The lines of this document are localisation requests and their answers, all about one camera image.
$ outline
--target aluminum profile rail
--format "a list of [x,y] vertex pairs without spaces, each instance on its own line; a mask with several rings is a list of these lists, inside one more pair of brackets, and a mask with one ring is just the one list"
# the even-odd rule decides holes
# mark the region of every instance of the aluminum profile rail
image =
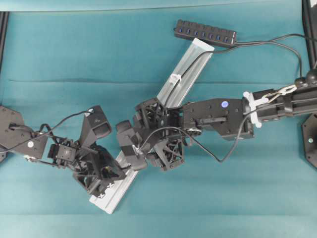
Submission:
[[[214,47],[206,44],[203,41],[194,39],[176,66],[172,75],[181,75],[198,55],[200,55],[202,52],[213,50]],[[165,104],[169,94],[172,92],[166,106],[169,108],[180,106],[211,56],[212,54],[203,55],[180,80],[173,92],[172,88],[175,85],[175,81],[170,76],[159,92],[157,98],[163,104]],[[124,159],[122,151],[119,153],[116,160],[122,167],[127,166],[127,162]],[[92,196],[89,201],[94,203],[108,214],[112,214],[137,174],[138,171],[133,171],[131,169],[128,170],[126,172],[127,177],[124,180],[115,181],[112,187],[106,189],[105,196],[103,198]]]

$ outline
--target blue dot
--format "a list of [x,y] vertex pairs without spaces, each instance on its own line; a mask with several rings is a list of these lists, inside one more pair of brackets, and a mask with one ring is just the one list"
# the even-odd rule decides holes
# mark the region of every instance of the blue dot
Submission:
[[226,108],[226,107],[229,106],[229,103],[228,103],[227,101],[223,101],[223,102],[221,103],[221,106],[222,106],[223,108]]

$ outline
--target white clip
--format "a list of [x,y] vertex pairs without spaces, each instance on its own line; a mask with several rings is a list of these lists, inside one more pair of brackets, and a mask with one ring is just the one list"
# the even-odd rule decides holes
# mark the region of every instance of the white clip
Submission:
[[91,115],[92,113],[94,113],[94,109],[90,108],[89,110],[87,110],[90,113],[84,113],[85,117],[88,117],[89,115]]
[[[260,98],[254,100],[253,93],[244,92],[243,97],[245,97],[249,101],[250,110],[253,111],[257,108],[257,106],[268,103],[268,98]],[[251,122],[256,125],[257,128],[261,128],[262,123],[259,122],[257,112],[251,113],[250,115]]]
[[169,77],[169,82],[172,84],[176,84],[178,81],[182,80],[182,76],[180,74],[172,73]]

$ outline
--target black plastic part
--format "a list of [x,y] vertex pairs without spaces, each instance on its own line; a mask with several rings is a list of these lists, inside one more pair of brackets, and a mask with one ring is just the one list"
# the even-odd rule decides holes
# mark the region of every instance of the black plastic part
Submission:
[[188,40],[198,38],[210,45],[227,48],[235,45],[237,35],[236,31],[183,20],[178,20],[174,34],[176,37]]
[[51,145],[50,151],[49,151],[49,158],[52,159],[60,159],[60,160],[66,160],[68,162],[73,162],[76,155],[76,149],[71,148],[66,145]]
[[79,143],[89,147],[98,139],[111,133],[111,126],[100,106],[91,108],[92,113],[84,116]]
[[0,72],[1,72],[1,65],[2,65],[6,27],[8,24],[8,16],[9,16],[9,12],[7,11],[0,12]]
[[[242,103],[240,99],[224,98],[184,105],[182,129],[189,130],[197,127],[203,130],[216,130],[224,139],[233,140],[244,118]],[[245,122],[240,137],[254,137],[252,124],[248,120]]]
[[[302,0],[302,18],[305,35],[317,38],[317,5],[311,7],[310,0]],[[317,42],[306,40],[309,63],[313,68],[317,60]]]
[[[28,131],[10,129],[11,124],[24,125],[21,113],[0,106],[0,145],[3,148],[11,148],[32,138],[32,134]],[[47,140],[46,136],[36,138],[32,140],[31,146],[29,146],[29,143],[24,143],[17,146],[12,152],[41,159]]]
[[311,114],[302,124],[305,157],[317,168],[317,114]]

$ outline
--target robotic arm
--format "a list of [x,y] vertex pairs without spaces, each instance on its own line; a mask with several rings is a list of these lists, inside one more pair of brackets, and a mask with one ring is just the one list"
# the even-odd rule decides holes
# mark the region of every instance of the robotic arm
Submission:
[[[74,141],[54,135],[47,124],[41,125],[39,131],[33,131],[25,126],[20,113],[1,106],[0,146],[4,151],[23,154],[29,162],[57,168],[68,167],[89,194],[102,197],[105,189],[115,180],[125,178],[124,170],[127,168],[121,168],[105,148],[96,144],[98,139],[111,133],[111,126],[101,107],[94,106],[83,113],[81,135]],[[48,138],[54,141],[48,154],[51,162],[42,160]],[[1,154],[3,158],[6,156],[6,152]]]
[[263,122],[281,117],[316,113],[317,70],[280,90],[245,92],[242,99],[216,98],[166,108],[154,98],[135,110],[133,126],[128,120],[116,125],[127,162],[136,171],[144,169],[148,161],[168,171],[185,162],[186,138],[195,140],[193,137],[204,130],[214,130],[226,140],[237,141],[254,138],[254,125],[261,127]]

